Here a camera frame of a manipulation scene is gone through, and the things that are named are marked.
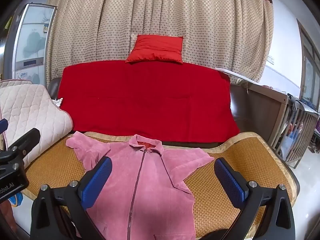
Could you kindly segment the white board on cabinet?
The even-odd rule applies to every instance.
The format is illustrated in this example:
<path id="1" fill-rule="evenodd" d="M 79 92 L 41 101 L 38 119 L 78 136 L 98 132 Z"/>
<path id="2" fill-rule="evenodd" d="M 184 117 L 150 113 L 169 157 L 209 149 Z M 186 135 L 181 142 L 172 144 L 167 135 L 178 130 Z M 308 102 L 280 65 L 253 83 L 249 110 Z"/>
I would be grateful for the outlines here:
<path id="1" fill-rule="evenodd" d="M 247 78 L 247 77 L 245 77 L 243 75 L 235 73 L 235 72 L 233 72 L 231 70 L 227 70 L 227 69 L 224 69 L 224 68 L 217 68 L 217 67 L 215 68 L 215 70 L 220 71 L 222 73 L 225 73 L 227 75 L 231 75 L 231 76 L 237 77 L 239 79 L 245 80 L 245 81 L 247 81 L 249 83 L 252 83 L 252 84 L 255 84 L 255 85 L 259 85 L 259 83 L 255 82 L 255 81 L 253 81 L 253 80 L 251 80 L 251 79 L 249 79 L 249 78 Z"/>

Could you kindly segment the small white patterned cloth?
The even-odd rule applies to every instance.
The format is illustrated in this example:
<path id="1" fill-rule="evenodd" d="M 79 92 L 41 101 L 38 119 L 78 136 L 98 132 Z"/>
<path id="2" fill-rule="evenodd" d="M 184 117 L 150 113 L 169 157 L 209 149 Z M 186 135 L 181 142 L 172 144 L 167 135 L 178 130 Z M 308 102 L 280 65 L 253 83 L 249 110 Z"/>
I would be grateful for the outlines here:
<path id="1" fill-rule="evenodd" d="M 63 98 L 60 99 L 53 99 L 52 102 L 58 107 L 60 108 L 61 104 L 62 104 Z"/>

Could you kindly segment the wooden framed window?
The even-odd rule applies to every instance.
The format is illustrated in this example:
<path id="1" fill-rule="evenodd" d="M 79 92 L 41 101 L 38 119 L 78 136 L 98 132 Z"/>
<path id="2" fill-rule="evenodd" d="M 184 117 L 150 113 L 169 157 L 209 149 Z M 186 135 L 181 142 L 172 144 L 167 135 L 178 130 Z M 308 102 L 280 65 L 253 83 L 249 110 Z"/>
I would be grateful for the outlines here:
<path id="1" fill-rule="evenodd" d="M 319 112 L 319 51 L 310 35 L 297 21 L 302 45 L 302 80 L 299 98 Z"/>

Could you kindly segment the white quilted cushion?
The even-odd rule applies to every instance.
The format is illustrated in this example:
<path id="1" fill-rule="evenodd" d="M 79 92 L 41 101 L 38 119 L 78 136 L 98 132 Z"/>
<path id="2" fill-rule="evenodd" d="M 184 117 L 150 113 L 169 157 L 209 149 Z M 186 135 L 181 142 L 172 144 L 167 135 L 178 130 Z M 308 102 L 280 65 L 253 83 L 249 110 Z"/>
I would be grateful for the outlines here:
<path id="1" fill-rule="evenodd" d="M 32 128 L 40 132 L 40 142 L 23 158 L 25 167 L 73 128 L 70 115 L 57 107 L 46 87 L 29 81 L 1 82 L 1 118 L 8 121 L 3 133 L 6 146 Z"/>

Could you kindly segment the pink zip jacket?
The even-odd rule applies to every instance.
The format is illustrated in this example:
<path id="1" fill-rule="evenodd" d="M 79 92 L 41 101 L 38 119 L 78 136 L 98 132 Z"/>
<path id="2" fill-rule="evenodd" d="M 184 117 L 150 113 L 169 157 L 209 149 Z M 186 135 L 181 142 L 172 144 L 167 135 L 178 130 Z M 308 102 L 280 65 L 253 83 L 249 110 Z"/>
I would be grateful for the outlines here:
<path id="1" fill-rule="evenodd" d="M 100 142 L 76 132 L 66 141 L 86 171 L 102 157 L 112 172 L 88 214 L 105 239 L 194 239 L 194 197 L 184 180 L 213 158 L 200 148 L 164 148 L 134 135 Z"/>

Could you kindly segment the red pillow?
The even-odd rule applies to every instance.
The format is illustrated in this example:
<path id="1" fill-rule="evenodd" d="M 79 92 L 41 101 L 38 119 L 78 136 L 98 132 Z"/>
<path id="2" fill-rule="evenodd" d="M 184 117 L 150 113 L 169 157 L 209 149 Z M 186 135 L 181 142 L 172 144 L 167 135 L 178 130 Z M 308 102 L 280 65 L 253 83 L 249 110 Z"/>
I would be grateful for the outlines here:
<path id="1" fill-rule="evenodd" d="M 163 61 L 182 64 L 183 37 L 138 35 L 126 63 Z"/>

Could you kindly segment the beige dotted curtain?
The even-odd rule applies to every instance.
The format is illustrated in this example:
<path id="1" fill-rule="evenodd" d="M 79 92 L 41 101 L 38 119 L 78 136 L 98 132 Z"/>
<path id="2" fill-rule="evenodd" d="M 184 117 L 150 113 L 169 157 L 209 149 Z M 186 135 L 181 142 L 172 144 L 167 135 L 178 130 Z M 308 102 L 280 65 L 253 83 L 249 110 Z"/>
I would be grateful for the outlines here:
<path id="1" fill-rule="evenodd" d="M 272 0 L 48 0 L 56 7 L 46 80 L 65 67 L 124 60 L 138 35 L 183 37 L 182 60 L 259 81 L 273 35 Z"/>

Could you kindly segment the woven yellow sofa mat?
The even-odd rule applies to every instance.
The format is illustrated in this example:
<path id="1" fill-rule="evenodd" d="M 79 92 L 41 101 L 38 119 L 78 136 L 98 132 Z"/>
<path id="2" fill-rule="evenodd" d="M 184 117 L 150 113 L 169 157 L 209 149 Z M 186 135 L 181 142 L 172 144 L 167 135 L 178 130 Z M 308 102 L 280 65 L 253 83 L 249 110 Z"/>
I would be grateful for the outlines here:
<path id="1" fill-rule="evenodd" d="M 80 133 L 36 159 L 31 239 L 295 239 L 292 175 L 245 132 L 210 149 Z"/>

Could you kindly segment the brown wooden cabinet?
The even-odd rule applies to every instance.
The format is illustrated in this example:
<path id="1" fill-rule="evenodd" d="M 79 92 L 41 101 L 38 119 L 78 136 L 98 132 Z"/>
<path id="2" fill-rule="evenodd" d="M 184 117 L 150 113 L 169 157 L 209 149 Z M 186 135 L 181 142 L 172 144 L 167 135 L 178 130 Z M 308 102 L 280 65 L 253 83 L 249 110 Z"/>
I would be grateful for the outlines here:
<path id="1" fill-rule="evenodd" d="M 285 93 L 253 83 L 248 84 L 247 94 L 257 133 L 271 146 L 285 118 L 289 97 Z"/>

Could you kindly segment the red blanket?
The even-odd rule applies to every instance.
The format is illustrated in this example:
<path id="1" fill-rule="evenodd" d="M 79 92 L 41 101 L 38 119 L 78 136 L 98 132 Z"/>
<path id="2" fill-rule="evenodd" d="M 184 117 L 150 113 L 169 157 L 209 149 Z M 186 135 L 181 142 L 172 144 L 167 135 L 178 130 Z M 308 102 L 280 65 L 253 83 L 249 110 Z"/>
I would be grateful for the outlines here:
<path id="1" fill-rule="evenodd" d="M 79 132 L 195 143 L 240 132 L 229 77 L 190 63 L 76 64 L 63 70 L 58 97 Z"/>

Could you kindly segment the white standing air conditioner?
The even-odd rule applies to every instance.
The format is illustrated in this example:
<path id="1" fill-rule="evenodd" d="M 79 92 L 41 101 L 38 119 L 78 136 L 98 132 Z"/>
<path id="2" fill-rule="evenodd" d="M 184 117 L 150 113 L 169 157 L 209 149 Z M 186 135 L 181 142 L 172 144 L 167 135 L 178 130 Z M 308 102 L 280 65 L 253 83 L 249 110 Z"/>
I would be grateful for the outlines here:
<path id="1" fill-rule="evenodd" d="M 28 3 L 14 16 L 3 47 L 3 79 L 46 85 L 47 47 L 56 7 Z"/>

